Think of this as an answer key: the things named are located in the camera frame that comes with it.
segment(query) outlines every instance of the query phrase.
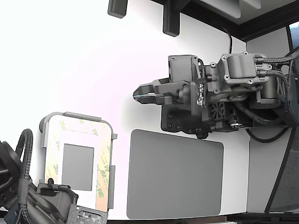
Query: white table surface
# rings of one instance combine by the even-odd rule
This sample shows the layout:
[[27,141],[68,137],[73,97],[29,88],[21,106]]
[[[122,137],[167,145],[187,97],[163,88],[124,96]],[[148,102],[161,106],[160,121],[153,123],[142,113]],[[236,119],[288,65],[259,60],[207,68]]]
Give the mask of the white table surface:
[[[109,219],[127,219],[130,134],[162,132],[161,107],[132,98],[140,84],[168,76],[168,55],[195,54],[206,64],[227,53],[228,37],[181,15],[181,33],[162,33],[163,7],[130,0],[127,16],[107,14],[108,0],[0,2],[0,139],[15,147],[25,128],[34,133],[30,175],[43,178],[40,120],[51,112],[76,112],[108,121],[116,166],[114,209]],[[245,43],[234,39],[233,51]],[[194,136],[177,133],[174,135]],[[249,136],[244,131],[213,133],[224,145],[220,215],[246,211]]]

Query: black cable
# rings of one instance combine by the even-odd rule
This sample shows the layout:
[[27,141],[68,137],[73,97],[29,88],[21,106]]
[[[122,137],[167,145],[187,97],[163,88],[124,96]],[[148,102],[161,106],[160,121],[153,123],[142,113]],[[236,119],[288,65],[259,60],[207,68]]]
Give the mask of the black cable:
[[232,38],[232,35],[224,27],[221,27],[221,28],[228,34],[228,37],[229,37],[229,49],[228,49],[228,53],[231,54],[232,51],[233,51],[233,38]]
[[246,132],[247,134],[252,138],[254,139],[255,141],[258,141],[260,143],[270,143],[270,142],[274,142],[276,141],[277,139],[279,139],[280,137],[282,137],[286,131],[288,130],[289,128],[288,127],[285,127],[278,135],[276,135],[275,137],[273,138],[270,138],[270,139],[260,139],[258,137],[256,137],[251,131],[250,129],[246,129]]
[[21,174],[19,179],[19,193],[18,193],[18,201],[19,201],[19,210],[17,213],[17,218],[14,224],[18,224],[21,218],[27,224],[32,224],[32,221],[29,217],[27,210],[27,197],[28,197],[28,188],[29,188],[29,171],[31,164],[31,155],[32,155],[32,145],[33,145],[33,133],[30,129],[26,129],[22,132],[17,148],[23,148],[24,158],[21,168]]

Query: gray pad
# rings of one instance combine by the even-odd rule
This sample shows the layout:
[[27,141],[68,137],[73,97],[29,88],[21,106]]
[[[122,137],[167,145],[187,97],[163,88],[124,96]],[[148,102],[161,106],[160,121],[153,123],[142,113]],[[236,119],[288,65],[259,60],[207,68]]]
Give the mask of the gray pad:
[[222,143],[134,130],[127,216],[216,216],[221,209],[222,170]]

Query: screw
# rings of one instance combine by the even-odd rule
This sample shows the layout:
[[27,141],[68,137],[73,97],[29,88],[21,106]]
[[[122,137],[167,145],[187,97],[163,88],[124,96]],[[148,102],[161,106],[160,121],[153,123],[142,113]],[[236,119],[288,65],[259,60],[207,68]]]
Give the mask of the screw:
[[217,64],[215,62],[210,63],[211,68],[216,68]]

